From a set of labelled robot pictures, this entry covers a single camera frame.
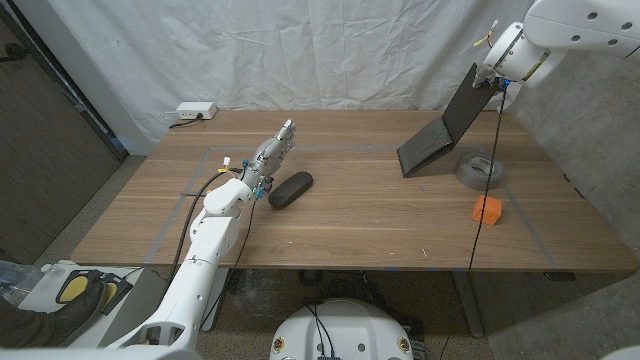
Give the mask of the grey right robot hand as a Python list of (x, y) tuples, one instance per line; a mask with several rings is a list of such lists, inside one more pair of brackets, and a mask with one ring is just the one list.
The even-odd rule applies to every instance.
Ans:
[(511, 80), (502, 73), (501, 65), (482, 64), (476, 69), (472, 87), (474, 89), (488, 87), (497, 95), (500, 92), (505, 92), (510, 83)]

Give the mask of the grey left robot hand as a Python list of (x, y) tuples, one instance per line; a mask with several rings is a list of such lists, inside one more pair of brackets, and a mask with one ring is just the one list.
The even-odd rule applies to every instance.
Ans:
[(295, 123), (289, 118), (273, 137), (257, 148), (241, 177), (247, 186), (256, 189), (273, 182), (273, 175), (295, 145), (295, 131)]

